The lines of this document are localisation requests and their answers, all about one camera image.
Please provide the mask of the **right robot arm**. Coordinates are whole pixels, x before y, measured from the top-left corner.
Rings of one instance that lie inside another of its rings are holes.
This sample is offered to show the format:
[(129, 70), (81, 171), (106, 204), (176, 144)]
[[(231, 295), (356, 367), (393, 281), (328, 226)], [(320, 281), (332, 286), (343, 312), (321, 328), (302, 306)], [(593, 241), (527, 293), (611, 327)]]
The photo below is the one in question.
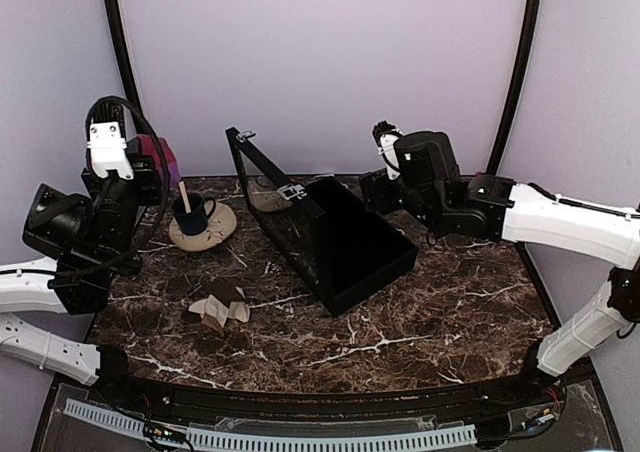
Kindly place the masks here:
[(382, 169), (360, 179), (368, 208), (403, 210), (441, 238), (450, 234), (523, 247), (543, 247), (598, 260), (609, 267), (603, 283), (571, 318), (530, 346), (510, 396), (534, 404), (553, 382), (611, 336), (639, 324), (639, 212), (552, 193), (488, 173), (464, 175), (449, 136), (405, 134), (380, 122), (372, 137)]

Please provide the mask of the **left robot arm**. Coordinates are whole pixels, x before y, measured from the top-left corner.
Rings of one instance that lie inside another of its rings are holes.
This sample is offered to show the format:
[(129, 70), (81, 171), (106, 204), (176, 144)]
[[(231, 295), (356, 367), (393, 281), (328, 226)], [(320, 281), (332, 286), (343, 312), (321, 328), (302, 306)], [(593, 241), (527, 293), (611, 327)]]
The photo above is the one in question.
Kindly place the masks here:
[(22, 238), (40, 253), (1, 268), (1, 352), (83, 385), (101, 385), (120, 408), (141, 399), (130, 378), (127, 354), (117, 346), (64, 338), (26, 322), (24, 312), (84, 315), (103, 310), (116, 276), (142, 268), (136, 234), (139, 211), (167, 205), (171, 169), (161, 145), (149, 153), (136, 137), (122, 142), (114, 161), (89, 157), (85, 194), (65, 194), (41, 184)]

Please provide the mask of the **magenta purple sock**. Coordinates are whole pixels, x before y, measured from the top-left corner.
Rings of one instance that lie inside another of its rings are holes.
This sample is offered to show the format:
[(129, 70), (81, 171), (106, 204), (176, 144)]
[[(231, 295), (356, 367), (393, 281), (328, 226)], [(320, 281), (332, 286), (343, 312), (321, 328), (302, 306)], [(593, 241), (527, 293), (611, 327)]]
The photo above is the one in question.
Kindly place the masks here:
[(138, 134), (135, 139), (139, 143), (140, 153), (153, 159), (153, 163), (160, 174), (160, 177), (163, 177), (164, 172), (167, 171), (169, 174), (170, 187), (177, 187), (181, 180), (181, 174), (178, 167), (178, 161), (166, 139), (162, 137), (158, 139), (161, 153), (158, 152), (150, 135)]

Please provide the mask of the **black display box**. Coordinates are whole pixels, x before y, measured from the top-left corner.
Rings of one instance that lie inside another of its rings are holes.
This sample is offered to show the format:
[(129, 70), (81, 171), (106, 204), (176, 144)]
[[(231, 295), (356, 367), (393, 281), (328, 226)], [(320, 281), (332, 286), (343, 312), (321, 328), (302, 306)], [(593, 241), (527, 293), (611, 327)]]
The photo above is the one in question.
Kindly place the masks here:
[(414, 268), (417, 246), (336, 178), (303, 184), (252, 143), (252, 132), (225, 134), (248, 210), (332, 316)]

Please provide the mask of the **cream brown sock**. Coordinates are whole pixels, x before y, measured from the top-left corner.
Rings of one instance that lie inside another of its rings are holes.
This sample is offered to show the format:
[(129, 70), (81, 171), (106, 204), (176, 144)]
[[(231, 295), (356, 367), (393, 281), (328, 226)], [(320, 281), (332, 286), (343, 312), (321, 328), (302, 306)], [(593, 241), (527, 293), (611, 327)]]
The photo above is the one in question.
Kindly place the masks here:
[(247, 323), (250, 320), (250, 307), (241, 287), (225, 283), (206, 298), (192, 303), (182, 312), (181, 318), (190, 324), (199, 323), (223, 336), (228, 322)]

